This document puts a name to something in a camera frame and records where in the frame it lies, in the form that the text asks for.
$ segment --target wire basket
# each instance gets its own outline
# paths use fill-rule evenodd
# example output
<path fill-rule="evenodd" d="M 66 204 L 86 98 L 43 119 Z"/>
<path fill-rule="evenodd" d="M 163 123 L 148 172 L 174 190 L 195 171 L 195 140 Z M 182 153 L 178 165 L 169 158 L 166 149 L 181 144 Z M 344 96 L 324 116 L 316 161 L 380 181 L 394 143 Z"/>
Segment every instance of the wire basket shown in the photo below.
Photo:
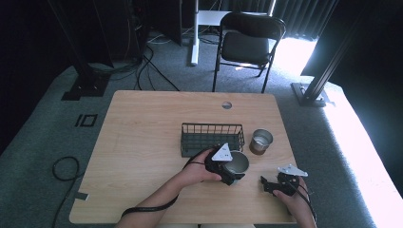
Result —
<path fill-rule="evenodd" d="M 182 123 L 182 157 L 190 158 L 206 147 L 224 143 L 230 150 L 243 150 L 241 124 Z"/>

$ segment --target wooden table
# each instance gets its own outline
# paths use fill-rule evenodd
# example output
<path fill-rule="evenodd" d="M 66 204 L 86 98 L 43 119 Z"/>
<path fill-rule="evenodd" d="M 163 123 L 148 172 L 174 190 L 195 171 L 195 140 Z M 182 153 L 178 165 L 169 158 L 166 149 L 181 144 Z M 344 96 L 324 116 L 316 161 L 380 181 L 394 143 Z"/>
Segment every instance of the wooden table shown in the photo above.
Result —
<path fill-rule="evenodd" d="M 229 102 L 232 108 L 222 104 Z M 227 186 L 202 182 L 183 189 L 162 223 L 288 223 L 285 206 L 263 192 L 259 177 L 276 181 L 279 166 L 296 165 L 276 99 L 270 94 L 117 91 L 107 111 L 70 213 L 73 223 L 116 223 L 179 172 L 182 123 L 242 124 L 246 176 Z M 274 142 L 262 156 L 249 150 L 252 133 L 266 128 Z"/>

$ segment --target chair seat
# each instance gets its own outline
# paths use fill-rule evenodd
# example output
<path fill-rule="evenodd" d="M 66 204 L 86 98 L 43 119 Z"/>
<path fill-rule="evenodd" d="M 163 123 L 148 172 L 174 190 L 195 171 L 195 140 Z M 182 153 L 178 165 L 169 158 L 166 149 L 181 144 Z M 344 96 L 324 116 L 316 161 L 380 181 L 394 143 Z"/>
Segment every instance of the chair seat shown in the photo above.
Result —
<path fill-rule="evenodd" d="M 265 65 L 269 62 L 268 49 L 269 41 L 266 38 L 230 31 L 222 42 L 221 57 L 226 61 Z"/>

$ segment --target dark wall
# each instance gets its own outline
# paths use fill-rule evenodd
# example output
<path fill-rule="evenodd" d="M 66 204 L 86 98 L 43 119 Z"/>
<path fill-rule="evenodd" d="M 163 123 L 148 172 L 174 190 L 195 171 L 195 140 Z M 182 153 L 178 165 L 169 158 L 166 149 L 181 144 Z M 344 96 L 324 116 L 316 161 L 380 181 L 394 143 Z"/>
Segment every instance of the dark wall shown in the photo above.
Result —
<path fill-rule="evenodd" d="M 0 23 L 1 154 L 68 60 L 36 1 L 2 1 Z"/>

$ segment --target hand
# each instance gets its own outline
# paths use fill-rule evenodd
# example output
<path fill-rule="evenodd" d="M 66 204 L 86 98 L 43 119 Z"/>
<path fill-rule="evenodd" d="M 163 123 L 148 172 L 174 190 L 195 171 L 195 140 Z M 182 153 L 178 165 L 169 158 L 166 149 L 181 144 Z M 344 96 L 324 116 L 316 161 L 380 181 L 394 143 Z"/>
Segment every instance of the hand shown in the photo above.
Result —
<path fill-rule="evenodd" d="M 204 160 L 213 150 L 212 148 L 202 152 L 174 177 L 182 187 L 202 181 L 221 181 L 220 175 L 205 169 Z"/>
<path fill-rule="evenodd" d="M 298 191 L 302 193 L 307 200 L 309 200 L 308 193 L 304 190 L 308 188 L 306 187 L 306 183 L 302 177 L 299 177 L 299 185 L 300 187 L 298 188 Z M 306 201 L 298 193 L 295 193 L 292 197 L 289 197 L 279 190 L 275 190 L 273 191 L 273 194 L 287 206 L 291 215 L 293 215 L 296 219 L 299 227 L 317 227 L 308 203 L 306 203 Z"/>

